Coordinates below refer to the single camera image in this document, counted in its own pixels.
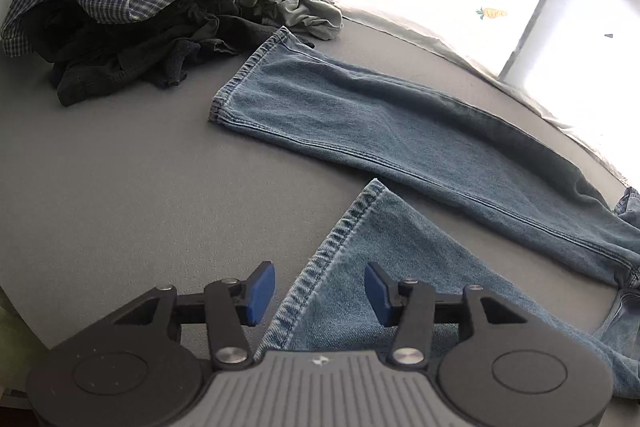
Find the blue denim jeans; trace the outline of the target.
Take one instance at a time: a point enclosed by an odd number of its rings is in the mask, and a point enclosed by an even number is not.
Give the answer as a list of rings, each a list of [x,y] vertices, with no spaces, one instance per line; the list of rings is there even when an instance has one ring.
[[[363,291],[376,262],[454,294],[485,286],[548,324],[555,317],[392,191],[413,188],[616,298],[593,333],[559,330],[612,369],[615,394],[639,395],[639,194],[615,206],[570,161],[483,109],[343,63],[279,29],[214,96],[209,118],[307,156],[370,173],[309,259],[260,350],[386,350]]]

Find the black garment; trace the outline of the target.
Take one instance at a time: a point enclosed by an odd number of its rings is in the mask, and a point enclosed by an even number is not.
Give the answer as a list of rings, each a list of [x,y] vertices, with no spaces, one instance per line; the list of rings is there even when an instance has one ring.
[[[53,65],[50,83],[64,106],[138,81],[176,87],[189,67],[253,52],[277,31],[240,17],[231,0],[176,0],[128,24],[100,24],[76,0],[47,0],[23,15],[20,27]]]

